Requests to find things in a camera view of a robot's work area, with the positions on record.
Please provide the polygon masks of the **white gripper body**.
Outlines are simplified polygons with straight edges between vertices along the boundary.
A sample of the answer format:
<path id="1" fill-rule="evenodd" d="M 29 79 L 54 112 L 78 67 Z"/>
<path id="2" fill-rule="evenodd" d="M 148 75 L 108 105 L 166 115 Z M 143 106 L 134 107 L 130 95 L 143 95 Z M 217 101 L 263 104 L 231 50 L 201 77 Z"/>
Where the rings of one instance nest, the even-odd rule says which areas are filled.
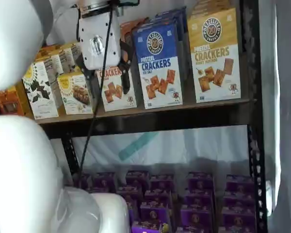
<path id="1" fill-rule="evenodd" d="M 120 25 L 115 11 L 81 18 L 79 36 L 88 70 L 118 65 L 121 57 Z"/>

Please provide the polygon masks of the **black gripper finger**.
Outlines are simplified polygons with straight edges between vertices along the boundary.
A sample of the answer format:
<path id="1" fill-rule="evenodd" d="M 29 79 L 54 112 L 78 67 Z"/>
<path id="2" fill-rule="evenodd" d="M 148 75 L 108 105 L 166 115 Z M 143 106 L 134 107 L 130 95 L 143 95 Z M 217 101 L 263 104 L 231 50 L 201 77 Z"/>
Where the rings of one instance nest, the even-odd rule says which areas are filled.
<path id="1" fill-rule="evenodd" d="M 93 70 L 88 70 L 87 67 L 85 66 L 83 55 L 80 54 L 77 59 L 76 59 L 76 65 L 80 68 L 82 74 L 85 76 L 86 81 L 87 81 L 87 86 L 89 89 L 89 92 L 91 93 L 91 96 L 95 98 L 95 92 L 93 90 L 93 84 L 92 81 L 94 79 L 94 71 Z"/>
<path id="2" fill-rule="evenodd" d="M 123 93 L 126 95 L 130 90 L 129 69 L 132 61 L 132 47 L 120 40 L 121 59 L 118 68 L 121 71 L 121 84 Z"/>

